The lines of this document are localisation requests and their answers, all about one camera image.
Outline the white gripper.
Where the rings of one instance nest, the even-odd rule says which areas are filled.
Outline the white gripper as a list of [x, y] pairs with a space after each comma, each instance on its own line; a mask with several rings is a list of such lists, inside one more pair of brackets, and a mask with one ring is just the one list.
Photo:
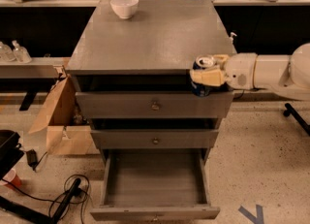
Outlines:
[[254, 68], [258, 55], [256, 53], [239, 53], [229, 57], [227, 54], [214, 54], [216, 64], [223, 67], [211, 70], [191, 70], [190, 78], [193, 82], [207, 86], [221, 86], [226, 82], [233, 89], [250, 90], [254, 88]]

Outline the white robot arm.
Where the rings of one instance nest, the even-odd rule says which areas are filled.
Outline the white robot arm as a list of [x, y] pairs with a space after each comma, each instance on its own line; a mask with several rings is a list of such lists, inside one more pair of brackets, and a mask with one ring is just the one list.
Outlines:
[[215, 54], [197, 57], [195, 62], [199, 68], [190, 71], [190, 78], [196, 84], [226, 83], [238, 90], [267, 89], [293, 100], [310, 99], [309, 43], [292, 55]]

